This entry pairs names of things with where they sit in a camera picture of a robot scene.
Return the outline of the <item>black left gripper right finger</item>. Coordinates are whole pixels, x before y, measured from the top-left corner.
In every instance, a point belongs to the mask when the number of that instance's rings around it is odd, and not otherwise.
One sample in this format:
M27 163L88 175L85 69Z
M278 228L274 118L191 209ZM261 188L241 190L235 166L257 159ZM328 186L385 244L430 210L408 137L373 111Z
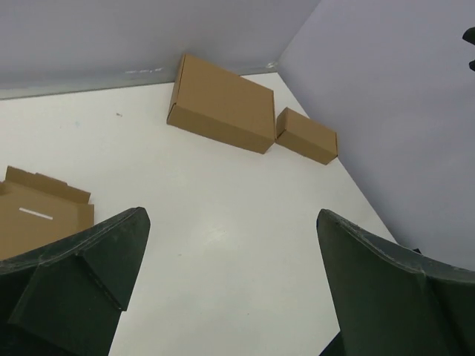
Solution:
M318 242L339 332L323 355L473 355L474 272L322 209Z

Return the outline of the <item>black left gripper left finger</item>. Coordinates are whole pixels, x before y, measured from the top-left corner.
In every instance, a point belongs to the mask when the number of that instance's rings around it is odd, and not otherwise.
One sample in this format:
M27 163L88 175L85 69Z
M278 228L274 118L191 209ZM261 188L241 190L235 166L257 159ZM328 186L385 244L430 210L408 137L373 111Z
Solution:
M108 355L150 227L145 208L129 208L1 260L1 354Z

